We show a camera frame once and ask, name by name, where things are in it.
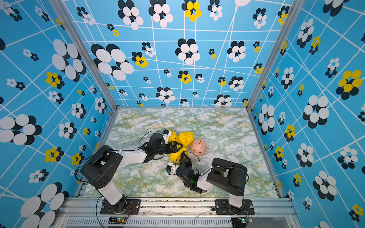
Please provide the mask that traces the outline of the yellow piggy bank front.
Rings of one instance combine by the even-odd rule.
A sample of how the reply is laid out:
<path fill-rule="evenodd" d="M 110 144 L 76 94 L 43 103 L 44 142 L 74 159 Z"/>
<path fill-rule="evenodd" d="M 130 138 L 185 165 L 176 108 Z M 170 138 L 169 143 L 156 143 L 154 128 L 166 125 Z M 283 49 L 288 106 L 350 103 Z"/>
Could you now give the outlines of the yellow piggy bank front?
<path fill-rule="evenodd" d="M 170 161 L 172 161 L 173 163 L 179 162 L 180 155 L 181 155 L 182 152 L 187 152 L 187 148 L 183 147 L 178 152 L 173 153 L 173 154 L 169 154 Z"/>

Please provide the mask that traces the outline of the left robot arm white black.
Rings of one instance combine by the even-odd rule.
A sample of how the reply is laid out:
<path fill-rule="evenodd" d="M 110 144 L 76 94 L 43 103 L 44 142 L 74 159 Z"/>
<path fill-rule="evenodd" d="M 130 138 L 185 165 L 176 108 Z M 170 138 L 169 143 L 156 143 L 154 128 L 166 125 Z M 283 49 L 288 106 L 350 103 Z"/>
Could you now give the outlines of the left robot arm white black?
<path fill-rule="evenodd" d="M 115 150 L 108 145 L 101 146 L 81 168 L 81 174 L 101 194 L 105 202 L 104 214 L 131 213 L 126 196 L 112 181 L 117 169 L 134 163 L 148 163 L 156 155 L 182 152 L 183 144 L 169 142 L 169 136 L 154 133 L 148 142 L 135 150 Z"/>

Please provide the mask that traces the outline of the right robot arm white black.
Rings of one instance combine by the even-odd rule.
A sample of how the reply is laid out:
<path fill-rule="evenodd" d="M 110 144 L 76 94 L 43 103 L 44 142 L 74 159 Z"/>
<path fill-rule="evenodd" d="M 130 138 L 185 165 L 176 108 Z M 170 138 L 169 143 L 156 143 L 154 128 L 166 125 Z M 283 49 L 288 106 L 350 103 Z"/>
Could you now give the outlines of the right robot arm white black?
<path fill-rule="evenodd" d="M 180 166 L 176 169 L 177 177 L 184 186 L 190 190 L 202 194 L 215 186 L 229 194 L 228 199 L 215 201 L 217 214 L 248 213 L 244 203 L 245 185 L 248 182 L 248 170 L 245 166 L 231 161 L 214 158 L 211 168 L 204 173 L 195 173 L 191 159 L 185 152 L 179 156 Z"/>

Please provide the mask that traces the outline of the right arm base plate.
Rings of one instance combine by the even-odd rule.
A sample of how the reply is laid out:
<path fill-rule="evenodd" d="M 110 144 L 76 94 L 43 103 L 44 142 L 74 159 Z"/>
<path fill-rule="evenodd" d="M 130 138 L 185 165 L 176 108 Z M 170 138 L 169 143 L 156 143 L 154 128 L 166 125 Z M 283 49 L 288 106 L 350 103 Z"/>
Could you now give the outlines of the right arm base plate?
<path fill-rule="evenodd" d="M 215 206 L 212 208 L 217 215 L 254 215 L 252 201 L 244 199 L 241 207 L 235 207 L 229 203 L 228 199 L 216 199 Z"/>

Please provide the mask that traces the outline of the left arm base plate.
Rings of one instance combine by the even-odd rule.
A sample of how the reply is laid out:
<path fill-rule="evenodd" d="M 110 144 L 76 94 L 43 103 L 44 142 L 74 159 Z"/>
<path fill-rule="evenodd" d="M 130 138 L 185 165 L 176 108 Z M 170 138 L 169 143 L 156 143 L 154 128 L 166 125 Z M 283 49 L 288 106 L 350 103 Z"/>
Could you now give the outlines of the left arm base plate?
<path fill-rule="evenodd" d="M 102 215 L 137 215 L 139 213 L 140 199 L 122 199 L 116 205 L 110 204 L 106 199 L 102 202 L 100 214 Z"/>

